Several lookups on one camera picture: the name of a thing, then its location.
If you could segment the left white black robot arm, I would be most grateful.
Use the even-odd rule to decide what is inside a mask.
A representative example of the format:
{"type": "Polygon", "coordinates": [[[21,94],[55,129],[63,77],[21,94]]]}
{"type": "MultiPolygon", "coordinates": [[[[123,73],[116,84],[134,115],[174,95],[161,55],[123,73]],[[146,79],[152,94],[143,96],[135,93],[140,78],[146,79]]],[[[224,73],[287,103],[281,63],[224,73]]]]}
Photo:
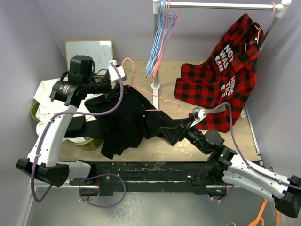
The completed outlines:
{"type": "Polygon", "coordinates": [[[76,55],[70,60],[70,69],[63,73],[51,90],[49,98],[63,104],[62,110],[51,112],[50,119],[39,135],[27,158],[20,158],[16,167],[30,176],[31,182],[39,180],[60,187],[66,180],[80,178],[85,184],[96,181],[97,173],[83,161],[59,162],[58,155],[67,128],[88,94],[109,93],[110,83],[93,80],[95,63],[90,56],[76,55]]]}

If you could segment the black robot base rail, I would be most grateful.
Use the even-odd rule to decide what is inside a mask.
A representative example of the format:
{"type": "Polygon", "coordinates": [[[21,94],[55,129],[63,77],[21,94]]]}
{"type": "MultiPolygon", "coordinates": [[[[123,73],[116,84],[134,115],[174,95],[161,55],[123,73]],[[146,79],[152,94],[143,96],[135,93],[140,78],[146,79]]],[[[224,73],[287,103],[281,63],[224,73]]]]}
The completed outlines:
{"type": "Polygon", "coordinates": [[[225,197],[231,190],[213,173],[206,161],[91,162],[88,180],[73,179],[72,186],[100,189],[99,195],[114,192],[193,193],[225,197]]]}

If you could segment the pink wire hanger taken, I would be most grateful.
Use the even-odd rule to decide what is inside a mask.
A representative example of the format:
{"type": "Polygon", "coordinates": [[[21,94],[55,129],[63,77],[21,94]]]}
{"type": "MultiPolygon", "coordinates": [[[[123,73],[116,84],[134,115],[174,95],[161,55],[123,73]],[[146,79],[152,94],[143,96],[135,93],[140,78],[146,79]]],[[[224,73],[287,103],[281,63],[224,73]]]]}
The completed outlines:
{"type": "Polygon", "coordinates": [[[124,66],[124,63],[125,63],[126,61],[130,61],[131,64],[132,64],[132,75],[131,75],[130,86],[131,86],[131,87],[134,87],[135,89],[138,89],[139,91],[142,91],[142,92],[144,92],[144,93],[146,93],[146,94],[149,94],[149,95],[151,95],[151,96],[153,97],[153,106],[155,107],[155,109],[149,109],[149,110],[146,110],[147,112],[177,111],[177,110],[180,108],[180,104],[179,104],[178,102],[172,101],[172,100],[163,99],[162,97],[159,96],[159,88],[160,88],[160,84],[159,84],[159,83],[157,83],[157,85],[154,84],[154,83],[151,84],[152,93],[151,93],[151,92],[148,92],[148,91],[146,91],[146,90],[144,90],[144,89],[142,89],[142,88],[140,88],[140,87],[138,87],[138,86],[136,86],[136,85],[134,84],[135,64],[134,64],[134,62],[133,62],[132,59],[130,59],[130,58],[127,57],[127,58],[125,58],[125,59],[122,60],[121,65],[124,66]],[[160,109],[160,108],[159,108],[159,100],[161,100],[163,103],[172,103],[172,104],[176,104],[177,107],[176,107],[176,108],[160,109]]]}

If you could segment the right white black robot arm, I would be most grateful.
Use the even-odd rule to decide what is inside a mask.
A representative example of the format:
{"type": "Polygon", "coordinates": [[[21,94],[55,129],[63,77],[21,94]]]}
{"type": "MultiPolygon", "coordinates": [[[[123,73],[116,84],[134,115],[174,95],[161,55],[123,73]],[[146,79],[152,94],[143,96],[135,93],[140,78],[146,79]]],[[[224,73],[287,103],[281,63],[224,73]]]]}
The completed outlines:
{"type": "Polygon", "coordinates": [[[161,127],[166,140],[175,145],[186,139],[203,154],[207,154],[212,165],[209,179],[214,184],[222,181],[239,186],[273,202],[276,210],[297,218],[301,209],[301,179],[277,174],[249,160],[243,159],[235,150],[224,144],[216,130],[202,133],[195,127],[181,124],[176,127],[161,127]]]}

